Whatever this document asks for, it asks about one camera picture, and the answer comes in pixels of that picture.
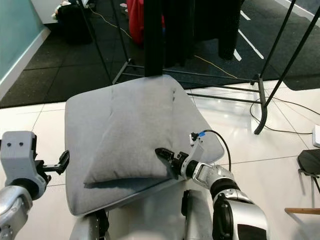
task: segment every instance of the black cable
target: black cable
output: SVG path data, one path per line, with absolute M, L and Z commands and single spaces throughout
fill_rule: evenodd
M 277 99 L 277 100 L 279 100 L 279 101 L 281 101 L 281 102 L 285 102 L 285 103 L 288 103 L 288 104 L 297 105 L 297 106 L 299 106 L 299 107 L 302 107 L 302 108 L 304 108 L 304 109 L 307 109 L 307 110 L 309 110 L 309 111 L 311 111 L 311 112 L 313 112 L 313 113 L 315 113 L 315 114 L 318 114 L 318 115 L 320 116 L 320 112 L 316 112 L 315 110 L 312 110 L 312 109 L 310 109 L 310 108 L 308 108 L 308 107 L 306 107 L 306 106 L 300 105 L 300 104 L 295 103 L 295 102 L 292 102 L 292 101 L 285 101 L 285 100 L 282 100 L 282 99 L 276 98 L 276 97 L 273 97 L 273 98 L 274 98 L 274 99 Z
M 300 104 L 298 104 L 298 103 L 291 102 L 291 101 L 285 101 L 285 100 L 282 100 L 282 99 L 279 99 L 279 98 L 276 98 L 276 97 L 274 97 L 274 99 L 277 99 L 277 100 L 282 101 L 282 102 L 285 102 L 285 103 L 289 103 L 289 104 L 294 104 L 294 105 L 300 106 L 300 107 L 305 108 L 305 109 L 307 109 L 307 110 L 309 110 L 309 111 L 311 111 L 311 112 L 313 112 L 313 113 L 315 113 L 315 114 L 320 115 L 320 113 L 318 113 L 318 112 L 316 112 L 316 111 L 314 111 L 314 110 L 312 110 L 312 109 L 310 109 L 310 108 L 308 108 L 308 107 L 306 107 L 306 106 L 300 105 Z M 251 114 L 251 116 L 252 116 L 258 123 L 260 123 L 260 120 L 259 120 L 258 118 L 256 118 L 256 117 L 253 115 L 253 113 L 252 113 L 252 107 L 253 107 L 253 105 L 254 105 L 254 103 L 252 103 L 251 106 L 250 106 L 250 114 Z M 273 128 L 271 128 L 271 127 L 268 127 L 267 125 L 264 125 L 264 127 L 265 127 L 266 129 L 271 130 L 271 131 L 281 132 L 281 133 L 301 134 L 301 135 L 310 135 L 310 134 L 312 134 L 312 132 L 296 132 L 296 131 L 278 130 L 278 129 L 273 129 Z
M 203 132 L 204 132 L 204 133 L 207 133 L 207 132 L 214 133 L 214 134 L 216 134 L 216 135 L 222 140 L 222 142 L 223 142 L 223 144 L 224 144 L 224 146 L 225 146 L 225 148 L 226 148 L 226 151 L 227 151 L 227 153 L 228 153 L 229 172 L 231 172 L 231 155 L 230 155 L 229 147 L 228 147 L 226 141 L 224 140 L 224 138 L 223 138 L 219 133 L 217 133 L 216 131 L 211 130 L 211 129 L 204 130 Z

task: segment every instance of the white baseboard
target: white baseboard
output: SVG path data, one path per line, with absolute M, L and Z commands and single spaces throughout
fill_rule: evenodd
M 38 34 L 38 36 L 32 41 L 28 48 L 18 58 L 15 64 L 9 69 L 9 71 L 0 80 L 0 100 L 5 96 L 11 86 L 16 82 L 21 72 L 25 69 L 33 55 L 40 48 L 42 43 L 46 40 L 50 34 L 50 30 L 47 27 Z
M 286 7 L 287 9 L 289 8 L 289 6 L 291 4 L 291 1 L 289 1 L 289 0 L 274 0 L 274 1 L 281 4 L 282 6 Z M 294 5 L 292 11 L 300 17 L 307 18 L 310 22 L 315 16 L 313 13 L 309 12 L 308 10 L 305 10 L 304 8 L 298 6 L 297 4 Z M 320 18 L 316 22 L 316 25 L 318 27 L 320 27 Z

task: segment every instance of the cable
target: cable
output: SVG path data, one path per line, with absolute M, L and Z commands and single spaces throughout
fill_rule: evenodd
M 277 99 L 277 100 L 279 100 L 279 101 L 281 101 L 281 102 L 284 102 L 284 103 L 297 105 L 297 106 L 299 106 L 299 107 L 302 107 L 302 108 L 304 108 L 304 109 L 307 109 L 307 110 L 309 110 L 309 111 L 311 111 L 311 112 L 313 112 L 313 113 L 315 113 L 315 114 L 317 114 L 317 115 L 320 116 L 320 113 L 319 113 L 319 112 L 316 112 L 316 111 L 314 111 L 314 110 L 312 110 L 312 109 L 310 109 L 310 108 L 308 108 L 308 107 L 306 107 L 306 106 L 300 105 L 300 104 L 298 104 L 298 103 L 295 103 L 295 102 L 292 102 L 292 101 L 285 101 L 285 100 L 282 100 L 282 99 L 276 98 L 276 97 L 273 97 L 273 99 Z
M 252 113 L 252 107 L 253 107 L 253 105 L 254 105 L 254 103 L 252 103 L 251 106 L 250 106 L 250 114 L 251 114 L 251 116 L 252 116 L 258 123 L 260 123 L 260 120 L 259 120 L 258 118 L 256 118 L 256 117 L 253 115 L 253 113 Z M 301 135 L 310 135 L 310 134 L 312 134 L 312 132 L 296 132 L 296 131 L 287 131 L 287 130 L 273 129 L 273 128 L 271 128 L 271 127 L 268 127 L 267 125 L 264 125 L 264 127 L 265 127 L 266 129 L 271 130 L 271 131 L 281 132 L 281 133 L 301 134 Z
M 91 12 L 92 12 L 93 14 L 96 14 L 96 15 L 100 16 L 100 17 L 103 19 L 103 21 L 105 21 L 107 24 L 111 25 L 112 27 L 118 28 L 116 25 L 114 25 L 114 24 L 112 24 L 111 22 L 107 21 L 107 20 L 104 18 L 104 16 L 102 16 L 100 13 L 97 13 L 97 12 L 93 11 L 90 6 L 88 6 L 88 7 L 89 7 L 89 9 L 91 10 Z M 120 27 L 120 29 L 121 29 L 130 39 L 132 39 L 132 37 L 126 32 L 126 30 L 124 30 L 124 29 L 121 28 L 121 27 Z
M 198 59 L 201 59 L 202 61 L 204 61 L 204 62 L 206 62 L 206 63 L 208 63 L 208 64 L 211 64 L 212 66 L 214 66 L 215 68 L 221 70 L 221 71 L 224 72 L 225 74 L 227 74 L 227 75 L 229 75 L 229 76 L 237 79 L 236 76 L 232 75 L 231 73 L 228 73 L 227 71 L 223 70 L 221 67 L 215 65 L 214 63 L 212 63 L 212 62 L 210 62 L 210 61 L 208 61 L 208 60 L 205 60 L 204 58 L 202 58 L 202 57 L 200 57 L 200 56 L 197 56 L 197 55 L 194 55 L 194 56 L 195 56 L 196 58 L 198 58 Z
M 216 135 L 222 140 L 222 142 L 223 142 L 223 144 L 224 144 L 224 146 L 225 146 L 226 152 L 228 153 L 229 172 L 231 172 L 231 155 L 230 155 L 229 147 L 228 147 L 226 141 L 224 140 L 224 138 L 223 138 L 219 133 L 217 133 L 217 132 L 214 131 L 214 130 L 207 129 L 207 130 L 203 130 L 203 131 L 202 131 L 202 133 L 207 133 L 207 132 L 216 134 Z

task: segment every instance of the black bag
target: black bag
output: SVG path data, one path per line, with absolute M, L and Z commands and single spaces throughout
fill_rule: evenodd
M 60 7 L 57 19 L 63 28 L 67 43 L 89 44 L 92 42 L 85 18 L 77 4 Z

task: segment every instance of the red clothing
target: red clothing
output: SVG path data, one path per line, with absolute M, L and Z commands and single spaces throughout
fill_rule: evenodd
M 132 40 L 141 45 L 144 42 L 144 0 L 126 0 L 129 16 L 129 31 Z M 162 16 L 162 26 L 164 27 L 165 21 Z

